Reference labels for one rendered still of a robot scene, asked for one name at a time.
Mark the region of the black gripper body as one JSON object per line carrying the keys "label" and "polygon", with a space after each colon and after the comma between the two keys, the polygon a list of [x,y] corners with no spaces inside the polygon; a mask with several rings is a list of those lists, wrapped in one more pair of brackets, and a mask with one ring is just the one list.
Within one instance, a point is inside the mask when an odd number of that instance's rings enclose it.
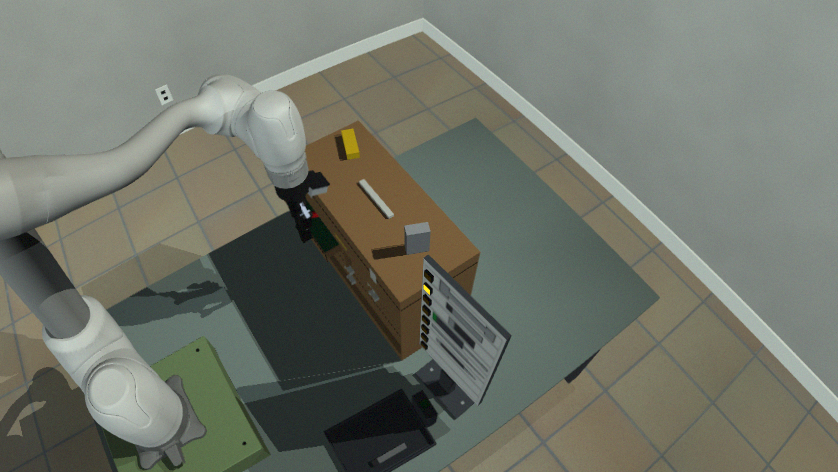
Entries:
{"label": "black gripper body", "polygon": [[[274,186],[275,187],[275,186]],[[308,179],[306,178],[301,184],[296,187],[289,188],[289,189],[282,189],[275,187],[276,193],[278,197],[284,201],[293,202],[295,206],[295,210],[301,210],[300,203],[303,202],[304,206],[306,207],[305,202],[305,195],[307,194],[309,189]]]}

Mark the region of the brown wooden chest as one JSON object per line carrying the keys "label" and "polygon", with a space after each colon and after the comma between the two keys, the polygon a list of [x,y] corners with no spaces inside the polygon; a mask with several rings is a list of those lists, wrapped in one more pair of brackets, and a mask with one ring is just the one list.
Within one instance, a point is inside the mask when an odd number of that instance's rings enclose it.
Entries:
{"label": "brown wooden chest", "polygon": [[[360,158],[347,160],[347,129],[354,129]],[[306,209],[319,216],[311,240],[404,360],[422,348],[423,258],[429,254],[471,295],[480,251],[359,121],[305,152],[308,170],[330,183],[327,193],[306,194]],[[429,251],[407,255],[404,226],[424,222]]]}

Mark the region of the yellow rectangular block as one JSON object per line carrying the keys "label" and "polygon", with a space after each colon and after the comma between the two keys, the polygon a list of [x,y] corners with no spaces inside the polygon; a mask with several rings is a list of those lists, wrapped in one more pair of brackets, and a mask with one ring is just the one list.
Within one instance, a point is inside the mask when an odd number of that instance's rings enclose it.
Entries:
{"label": "yellow rectangular block", "polygon": [[341,133],[343,137],[347,160],[360,158],[354,129],[342,130]]}

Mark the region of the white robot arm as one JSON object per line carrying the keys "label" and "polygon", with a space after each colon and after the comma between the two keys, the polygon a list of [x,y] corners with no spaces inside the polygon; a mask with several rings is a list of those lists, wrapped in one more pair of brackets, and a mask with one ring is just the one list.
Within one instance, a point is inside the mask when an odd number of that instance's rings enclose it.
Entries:
{"label": "white robot arm", "polygon": [[207,429],[182,378],[158,377],[103,305],[78,293],[35,228],[130,185],[193,127],[240,138],[275,187],[307,178],[310,196],[327,192],[323,174],[308,170],[303,123],[285,93],[261,93],[226,74],[207,78],[199,90],[105,152],[6,158],[0,149],[0,275],[43,324],[46,346],[85,390],[94,420],[135,444],[147,470],[167,456],[174,466],[185,463],[181,447]]}

